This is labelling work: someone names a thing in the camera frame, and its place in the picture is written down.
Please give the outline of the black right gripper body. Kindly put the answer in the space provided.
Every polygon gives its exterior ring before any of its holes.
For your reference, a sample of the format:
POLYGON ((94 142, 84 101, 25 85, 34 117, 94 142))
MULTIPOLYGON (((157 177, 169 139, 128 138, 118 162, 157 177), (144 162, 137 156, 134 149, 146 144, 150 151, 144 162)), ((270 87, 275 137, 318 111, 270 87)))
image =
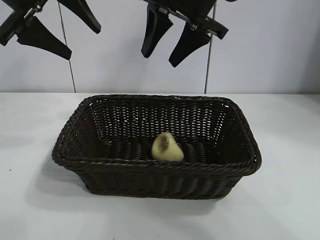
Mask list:
POLYGON ((224 25, 208 16, 216 4, 215 0, 148 0, 147 2, 184 20, 191 29, 211 33, 221 40, 229 31, 224 25))

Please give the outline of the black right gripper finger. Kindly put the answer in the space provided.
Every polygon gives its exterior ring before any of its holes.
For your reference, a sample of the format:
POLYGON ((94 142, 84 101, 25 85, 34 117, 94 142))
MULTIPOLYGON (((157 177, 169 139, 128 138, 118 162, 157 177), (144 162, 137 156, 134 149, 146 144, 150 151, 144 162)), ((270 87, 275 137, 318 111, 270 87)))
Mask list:
POLYGON ((191 25, 186 23, 168 61, 175 68, 194 51, 207 45, 210 40, 208 33, 201 29, 192 29, 191 25))
POLYGON ((147 9, 146 29, 141 53, 145 58, 149 58, 156 48, 158 42, 173 26, 167 13, 159 9, 147 9))

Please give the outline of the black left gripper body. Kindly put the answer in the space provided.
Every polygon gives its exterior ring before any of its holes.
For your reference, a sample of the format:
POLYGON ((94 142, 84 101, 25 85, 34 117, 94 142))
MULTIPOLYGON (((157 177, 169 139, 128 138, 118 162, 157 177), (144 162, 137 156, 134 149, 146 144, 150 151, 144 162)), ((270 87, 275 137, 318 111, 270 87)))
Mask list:
POLYGON ((47 0, 3 0, 12 13, 0 26, 0 44, 6 46, 14 36, 31 40, 33 34, 44 36, 48 29, 35 16, 40 13, 47 0))

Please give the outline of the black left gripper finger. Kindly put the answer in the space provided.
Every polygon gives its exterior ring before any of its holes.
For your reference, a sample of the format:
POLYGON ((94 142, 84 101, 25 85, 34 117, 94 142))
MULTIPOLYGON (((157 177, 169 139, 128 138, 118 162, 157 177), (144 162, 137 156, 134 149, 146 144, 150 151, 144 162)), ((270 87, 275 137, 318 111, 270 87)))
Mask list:
POLYGON ((101 32, 101 24, 85 0, 58 0, 58 2, 78 16, 93 32, 101 32))
POLYGON ((16 31, 17 42, 21 45, 39 48, 69 60, 72 51, 56 38, 36 17, 32 17, 16 31))

